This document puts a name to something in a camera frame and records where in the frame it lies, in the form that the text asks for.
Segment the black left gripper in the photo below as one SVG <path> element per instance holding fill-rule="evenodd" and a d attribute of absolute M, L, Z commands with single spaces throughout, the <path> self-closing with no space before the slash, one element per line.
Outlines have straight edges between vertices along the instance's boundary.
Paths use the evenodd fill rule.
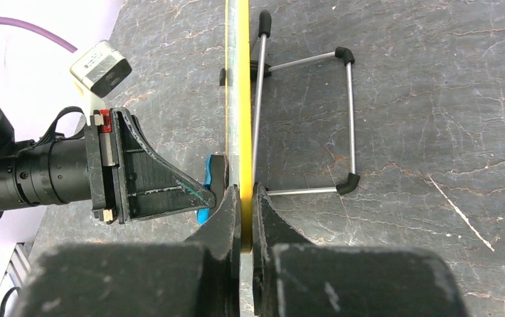
<path fill-rule="evenodd" d="M 215 194 L 156 153 L 129 110 L 95 110 L 83 132 L 98 220 L 127 224 L 215 207 Z"/>

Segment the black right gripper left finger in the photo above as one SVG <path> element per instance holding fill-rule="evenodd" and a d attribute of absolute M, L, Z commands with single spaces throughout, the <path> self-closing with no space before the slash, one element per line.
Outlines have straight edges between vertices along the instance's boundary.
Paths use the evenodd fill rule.
<path fill-rule="evenodd" d="M 240 207 L 238 188 L 227 188 L 219 208 L 184 240 L 197 243 L 204 250 L 197 316 L 240 315 Z"/>

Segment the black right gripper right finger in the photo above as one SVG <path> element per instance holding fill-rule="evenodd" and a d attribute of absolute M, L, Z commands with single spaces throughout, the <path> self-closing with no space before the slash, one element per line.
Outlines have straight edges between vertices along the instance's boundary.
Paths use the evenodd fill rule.
<path fill-rule="evenodd" d="M 265 189 L 254 185 L 252 199 L 252 293 L 256 316 L 277 316 L 276 268 L 270 257 L 277 244 L 309 244 L 310 241 L 291 226 L 274 208 Z"/>

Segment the blue whiteboard eraser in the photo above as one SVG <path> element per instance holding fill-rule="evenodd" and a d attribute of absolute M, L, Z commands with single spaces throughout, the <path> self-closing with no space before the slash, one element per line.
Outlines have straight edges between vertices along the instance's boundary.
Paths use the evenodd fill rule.
<path fill-rule="evenodd" d="M 203 187 L 215 196 L 213 207 L 199 209 L 196 218 L 203 225 L 219 208 L 229 185 L 229 163 L 225 155 L 210 155 L 206 160 L 205 182 Z"/>

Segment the small wood-framed whiteboard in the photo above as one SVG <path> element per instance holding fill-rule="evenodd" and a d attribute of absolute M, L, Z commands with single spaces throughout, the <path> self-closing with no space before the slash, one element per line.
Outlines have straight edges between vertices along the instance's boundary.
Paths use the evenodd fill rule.
<path fill-rule="evenodd" d="M 252 251 L 253 141 L 248 1 L 225 2 L 225 152 L 229 183 L 239 189 L 241 257 Z"/>

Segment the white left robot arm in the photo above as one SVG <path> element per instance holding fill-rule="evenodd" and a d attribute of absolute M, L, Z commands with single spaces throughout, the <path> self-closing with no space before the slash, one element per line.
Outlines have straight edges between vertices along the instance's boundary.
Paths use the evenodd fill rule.
<path fill-rule="evenodd" d="M 125 108 L 96 111 L 71 137 L 52 123 L 38 141 L 16 141 L 0 109 L 0 218 L 89 200 L 95 218 L 124 224 L 216 207 L 221 197 L 156 153 Z"/>

